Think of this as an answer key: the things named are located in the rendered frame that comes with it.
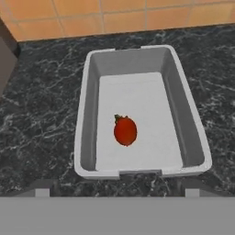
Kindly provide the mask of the white rectangular tupperware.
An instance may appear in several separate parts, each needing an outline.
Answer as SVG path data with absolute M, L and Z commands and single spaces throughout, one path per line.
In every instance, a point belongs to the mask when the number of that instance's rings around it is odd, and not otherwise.
M 137 126 L 137 138 L 128 147 L 115 139 L 115 114 L 128 116 Z M 207 136 L 172 46 L 87 54 L 74 140 L 74 169 L 79 175 L 186 176 L 211 166 Z

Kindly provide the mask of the red tomato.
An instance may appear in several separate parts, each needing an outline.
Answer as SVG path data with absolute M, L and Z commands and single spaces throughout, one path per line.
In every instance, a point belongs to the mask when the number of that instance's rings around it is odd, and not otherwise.
M 131 118 L 115 114 L 114 136 L 119 144 L 128 147 L 136 140 L 137 134 L 137 126 Z

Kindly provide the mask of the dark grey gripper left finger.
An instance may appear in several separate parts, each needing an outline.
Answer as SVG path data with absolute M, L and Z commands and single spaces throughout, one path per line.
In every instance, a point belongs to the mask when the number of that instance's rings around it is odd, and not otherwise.
M 59 194 L 59 183 L 57 180 L 37 180 L 28 189 L 17 194 L 18 197 L 51 197 Z

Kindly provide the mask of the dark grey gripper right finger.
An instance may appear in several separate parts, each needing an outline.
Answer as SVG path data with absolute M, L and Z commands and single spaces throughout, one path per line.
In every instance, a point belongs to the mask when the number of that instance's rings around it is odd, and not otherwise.
M 177 182 L 177 187 L 184 197 L 217 197 L 219 193 L 197 180 L 184 179 Z

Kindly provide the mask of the dark grey appliance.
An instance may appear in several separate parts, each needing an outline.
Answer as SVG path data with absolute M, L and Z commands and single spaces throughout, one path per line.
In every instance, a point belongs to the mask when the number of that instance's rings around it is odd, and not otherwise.
M 0 96 L 16 66 L 19 54 L 20 47 L 16 39 L 0 18 Z

